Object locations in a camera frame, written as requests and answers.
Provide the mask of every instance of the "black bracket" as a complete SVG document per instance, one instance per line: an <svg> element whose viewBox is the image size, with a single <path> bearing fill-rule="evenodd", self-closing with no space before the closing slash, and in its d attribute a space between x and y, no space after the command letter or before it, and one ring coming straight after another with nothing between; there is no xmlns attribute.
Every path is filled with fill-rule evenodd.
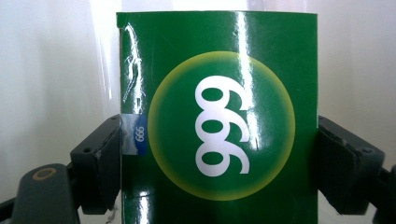
<svg viewBox="0 0 396 224"><path fill-rule="evenodd" d="M376 208L374 223L396 223L396 166L382 168L385 154L334 122L318 119L318 189L342 215Z"/></svg>

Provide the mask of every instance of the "screw hole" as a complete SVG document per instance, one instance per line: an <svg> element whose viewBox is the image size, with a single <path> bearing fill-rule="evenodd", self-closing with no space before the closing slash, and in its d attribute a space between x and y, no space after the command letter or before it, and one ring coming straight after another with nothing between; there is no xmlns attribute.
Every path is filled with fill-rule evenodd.
<svg viewBox="0 0 396 224"><path fill-rule="evenodd" d="M84 148L84 150L82 150L82 152L84 153L90 153L92 151L92 149L90 147L86 147Z"/></svg>
<svg viewBox="0 0 396 224"><path fill-rule="evenodd" d="M369 147L361 148L361 152L363 153L373 153L374 151Z"/></svg>

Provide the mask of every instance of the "glossy surface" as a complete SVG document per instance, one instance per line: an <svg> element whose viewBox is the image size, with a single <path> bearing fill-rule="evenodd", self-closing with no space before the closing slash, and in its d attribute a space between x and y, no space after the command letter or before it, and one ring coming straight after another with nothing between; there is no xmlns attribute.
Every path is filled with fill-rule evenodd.
<svg viewBox="0 0 396 224"><path fill-rule="evenodd" d="M318 222L316 25L309 14L118 14L121 113L148 115L149 141L122 158L125 223Z"/></svg>

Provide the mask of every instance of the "white wall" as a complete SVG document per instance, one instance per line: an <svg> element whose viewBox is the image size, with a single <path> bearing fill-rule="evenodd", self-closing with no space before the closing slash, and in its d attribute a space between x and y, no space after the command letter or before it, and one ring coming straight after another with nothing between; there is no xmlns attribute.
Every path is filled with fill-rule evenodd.
<svg viewBox="0 0 396 224"><path fill-rule="evenodd" d="M395 1L224 1L194 7L318 13L319 114L384 150L386 168L396 163ZM153 8L139 2L137 10ZM119 112L120 8L107 0L0 1L0 202L31 169L67 164L70 150ZM322 224L371 223L373 208L340 217L319 201Z"/></svg>

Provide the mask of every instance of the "small sticker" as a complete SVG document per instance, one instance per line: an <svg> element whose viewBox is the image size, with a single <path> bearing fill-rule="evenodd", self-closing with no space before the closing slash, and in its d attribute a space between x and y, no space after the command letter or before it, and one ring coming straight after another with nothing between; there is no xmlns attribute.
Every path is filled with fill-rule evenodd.
<svg viewBox="0 0 396 224"><path fill-rule="evenodd" d="M145 115L121 114L122 140L124 155L145 155L148 142L148 119Z"/></svg>

